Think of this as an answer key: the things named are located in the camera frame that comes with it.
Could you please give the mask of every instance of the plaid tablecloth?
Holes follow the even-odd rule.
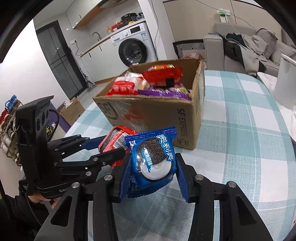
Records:
[[[175,148],[211,181],[235,181],[254,205],[274,240],[289,233],[295,213],[296,164],[285,122],[263,83],[245,74],[205,71],[206,96],[196,149]],[[112,128],[95,103],[66,136],[106,135]],[[87,160],[83,150],[67,160]],[[109,172],[106,167],[100,175]],[[187,240],[194,204],[181,196],[176,177],[154,194],[114,204],[119,240]],[[89,240],[92,240],[91,222]],[[215,203],[214,240],[219,240]]]

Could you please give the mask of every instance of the small cardboard box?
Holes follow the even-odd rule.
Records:
[[[196,147],[205,96],[205,75],[200,59],[179,59],[134,65],[130,72],[141,73],[152,65],[173,64],[183,68],[180,82],[191,89],[191,100],[158,96],[105,96],[111,81],[94,101],[113,126],[124,125],[138,132],[175,126],[173,145],[193,150]]]
[[[85,111],[83,106],[80,104],[77,98],[73,98],[71,101],[71,105],[66,108],[64,106],[61,110],[61,116],[72,126],[75,121],[81,116],[81,114]]]

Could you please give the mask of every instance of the white cabinet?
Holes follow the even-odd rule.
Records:
[[[119,76],[128,69],[119,57],[118,46],[114,46],[110,39],[102,43],[101,48],[103,50],[106,63],[109,66],[108,68],[111,69],[113,76]]]
[[[106,52],[103,52],[105,46],[104,43],[95,47],[82,57],[82,61],[93,81],[100,81],[113,77],[111,67],[106,60]]]
[[[100,52],[101,51],[99,48],[98,49],[94,48],[93,50],[88,52],[86,55],[81,57],[88,73],[90,74],[94,82],[101,80],[100,71],[98,71],[98,67],[97,67],[97,59],[99,58]]]
[[[93,6],[95,7],[96,5],[98,5],[101,1],[103,0],[91,0]]]
[[[113,46],[111,39],[84,55],[82,61],[93,81],[119,76],[128,69],[120,60],[118,47]]]
[[[75,0],[66,11],[72,28],[93,8],[91,0]]]

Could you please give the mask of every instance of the red snack package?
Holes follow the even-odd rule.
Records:
[[[173,87],[183,76],[183,69],[172,64],[154,65],[142,72],[144,79],[155,87]]]
[[[125,79],[125,77],[117,77],[111,89],[107,92],[109,95],[137,95],[138,91],[135,90],[135,83]]]
[[[99,152],[102,153],[121,147],[126,151],[126,153],[128,153],[130,149],[125,145],[124,137],[135,134],[138,134],[138,132],[129,129],[126,126],[115,126],[98,146]],[[114,168],[122,162],[123,159],[114,162],[110,166]]]

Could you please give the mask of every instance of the blue snack package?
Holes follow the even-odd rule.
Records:
[[[173,126],[124,138],[132,153],[129,198],[154,193],[172,181],[176,172],[172,142],[176,135]]]

